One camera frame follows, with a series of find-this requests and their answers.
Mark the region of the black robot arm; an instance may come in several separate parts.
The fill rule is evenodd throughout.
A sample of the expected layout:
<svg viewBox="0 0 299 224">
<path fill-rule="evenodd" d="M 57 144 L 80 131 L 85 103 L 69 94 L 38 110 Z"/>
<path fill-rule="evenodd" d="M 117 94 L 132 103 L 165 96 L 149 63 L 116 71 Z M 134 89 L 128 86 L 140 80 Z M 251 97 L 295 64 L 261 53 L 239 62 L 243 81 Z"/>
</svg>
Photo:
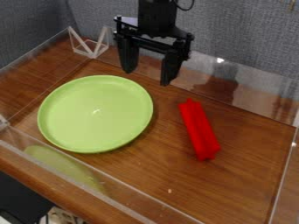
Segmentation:
<svg viewBox="0 0 299 224">
<path fill-rule="evenodd" d="M 177 0 L 138 0 L 137 17 L 117 15 L 113 18 L 113 36 L 122 70 L 126 74 L 136 70 L 140 48 L 162 54 L 161 86 L 166 86 L 177 77 L 181 64 L 189 58 L 193 41 L 193 35 L 175 24 L 177 10 L 187 11 Z"/>
</svg>

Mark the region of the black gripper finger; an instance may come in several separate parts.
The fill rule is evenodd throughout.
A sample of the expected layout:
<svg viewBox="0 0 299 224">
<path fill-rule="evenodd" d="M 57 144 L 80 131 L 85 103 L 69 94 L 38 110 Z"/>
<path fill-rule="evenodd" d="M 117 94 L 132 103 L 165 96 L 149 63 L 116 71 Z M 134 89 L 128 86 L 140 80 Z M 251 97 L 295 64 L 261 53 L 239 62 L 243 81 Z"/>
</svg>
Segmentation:
<svg viewBox="0 0 299 224">
<path fill-rule="evenodd" d="M 181 67 L 181 57 L 176 51 L 168 51 L 162 58 L 160 85 L 166 86 L 177 77 Z"/>
<path fill-rule="evenodd" d="M 130 38 L 121 38 L 117 41 L 120 65 L 126 74 L 136 70 L 138 61 L 138 46 Z"/>
</svg>

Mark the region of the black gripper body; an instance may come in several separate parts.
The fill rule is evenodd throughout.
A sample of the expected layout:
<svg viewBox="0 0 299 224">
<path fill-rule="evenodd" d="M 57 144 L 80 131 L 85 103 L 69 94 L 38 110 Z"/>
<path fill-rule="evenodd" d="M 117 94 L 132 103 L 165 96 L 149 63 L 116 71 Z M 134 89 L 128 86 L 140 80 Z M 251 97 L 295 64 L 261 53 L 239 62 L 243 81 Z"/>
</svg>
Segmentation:
<svg viewBox="0 0 299 224">
<path fill-rule="evenodd" d="M 136 17 L 114 16 L 113 20 L 116 22 L 113 35 L 118 45 L 126 39 L 149 51 L 165 54 L 168 50 L 175 50 L 183 60 L 189 58 L 193 41 L 193 35 L 189 32 L 176 26 L 165 31 L 142 30 Z"/>
</svg>

